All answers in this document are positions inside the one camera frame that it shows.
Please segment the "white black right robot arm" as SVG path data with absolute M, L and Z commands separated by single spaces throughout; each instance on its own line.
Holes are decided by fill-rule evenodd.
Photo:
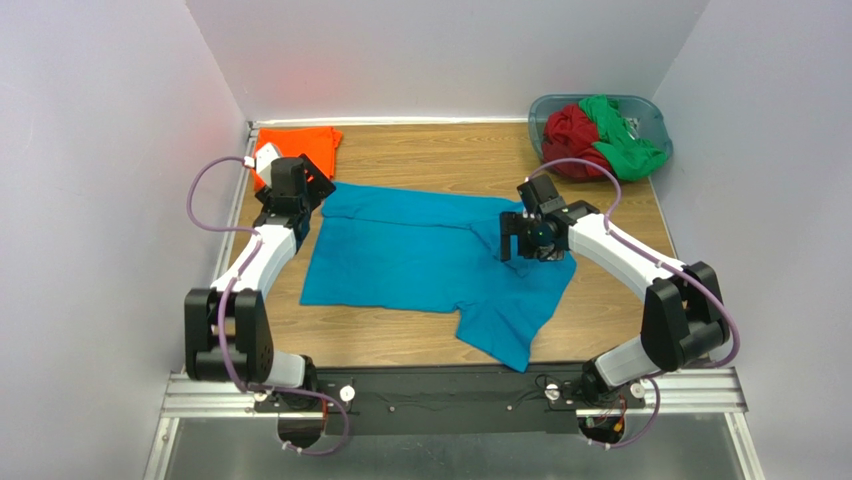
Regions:
M 643 303 L 637 337 L 587 361 L 575 393 L 597 403 L 643 377 L 677 371 L 712 350 L 739 344 L 717 274 L 664 256 L 618 228 L 585 201 L 567 203 L 547 176 L 517 188 L 523 209 L 500 215 L 500 259 L 541 262 L 571 252 L 609 272 Z

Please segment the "blue t shirt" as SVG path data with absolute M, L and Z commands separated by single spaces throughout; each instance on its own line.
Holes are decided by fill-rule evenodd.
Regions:
M 303 305 L 458 312 L 457 338 L 519 372 L 577 269 L 500 259 L 504 198 L 339 182 L 322 206 Z

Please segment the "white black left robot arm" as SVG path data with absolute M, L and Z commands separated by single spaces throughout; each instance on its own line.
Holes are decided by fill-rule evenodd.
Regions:
M 324 399 L 316 368 L 306 355 L 275 349 L 265 300 L 309 235 L 313 212 L 336 187 L 307 155 L 285 157 L 273 145 L 240 161 L 261 183 L 261 208 L 235 262 L 185 297 L 185 368 L 195 381 L 230 382 L 243 393 L 311 409 Z

